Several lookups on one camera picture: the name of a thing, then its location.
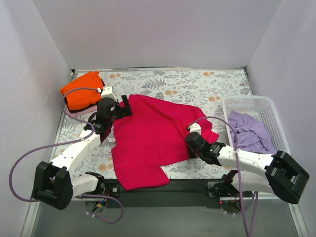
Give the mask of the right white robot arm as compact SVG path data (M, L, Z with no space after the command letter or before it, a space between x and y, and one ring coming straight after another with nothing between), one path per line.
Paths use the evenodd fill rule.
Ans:
M297 204L310 178L308 172L287 152L258 154L234 151L223 143L210 144L199 133L189 133L185 142L192 157L218 166L240 168L246 173L230 176L223 184L224 192L235 196L241 191L275 194L281 200Z

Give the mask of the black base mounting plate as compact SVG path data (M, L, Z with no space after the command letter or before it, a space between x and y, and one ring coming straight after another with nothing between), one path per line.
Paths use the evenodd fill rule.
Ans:
M171 179L167 185L128 191L117 179L102 179L97 194L105 191L127 207L220 208L220 198L239 197L236 188L221 179Z

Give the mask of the magenta t shirt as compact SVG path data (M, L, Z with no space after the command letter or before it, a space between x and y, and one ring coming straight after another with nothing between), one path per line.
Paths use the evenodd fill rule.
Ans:
M199 120L202 136L209 143L219 135L196 106L176 104L145 95L130 95L133 115L114 123L116 146L112 148L117 179L130 191L166 185L162 166L189 159L187 126Z

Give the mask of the floral table mat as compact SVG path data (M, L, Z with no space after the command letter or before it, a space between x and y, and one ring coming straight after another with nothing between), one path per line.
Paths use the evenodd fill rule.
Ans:
M206 116L224 119L222 100L229 96L252 95L245 70L157 70L157 71L101 71L99 76L105 85L112 85L116 97L142 94L202 109ZM219 134L219 142L229 144L226 126L219 120L209 119L213 131ZM75 140L84 124L64 116L58 131L57 143ZM116 178L111 149L116 145L113 132L105 142L95 148L78 165L73 177L92 171L105 178ZM171 179L221 178L228 167L209 165L196 158L163 166Z

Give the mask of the lavender t shirt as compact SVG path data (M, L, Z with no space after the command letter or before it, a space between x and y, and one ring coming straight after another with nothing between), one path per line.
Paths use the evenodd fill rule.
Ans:
M235 134L230 129L233 145L238 149L259 154L275 154L277 152L272 144L271 135L263 123L254 117L232 110L228 123L237 134L238 142L236 143Z

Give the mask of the white plastic basket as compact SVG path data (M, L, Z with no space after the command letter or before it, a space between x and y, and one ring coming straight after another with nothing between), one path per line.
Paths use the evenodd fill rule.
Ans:
M291 154L282 124L270 98L257 95L229 96L223 99L222 106L225 120L228 120L231 111L252 116L264 125L277 151Z

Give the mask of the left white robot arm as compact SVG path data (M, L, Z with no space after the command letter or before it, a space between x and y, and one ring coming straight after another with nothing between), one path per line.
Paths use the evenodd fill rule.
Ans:
M132 108L126 95L122 103L106 96L97 102L87 125L79 135L79 141L71 144L50 162L42 161L36 167L32 198L58 210L65 209L72 198L82 194L101 197L105 191L105 179L95 172L72 177L80 163L109 136L115 120L131 116Z

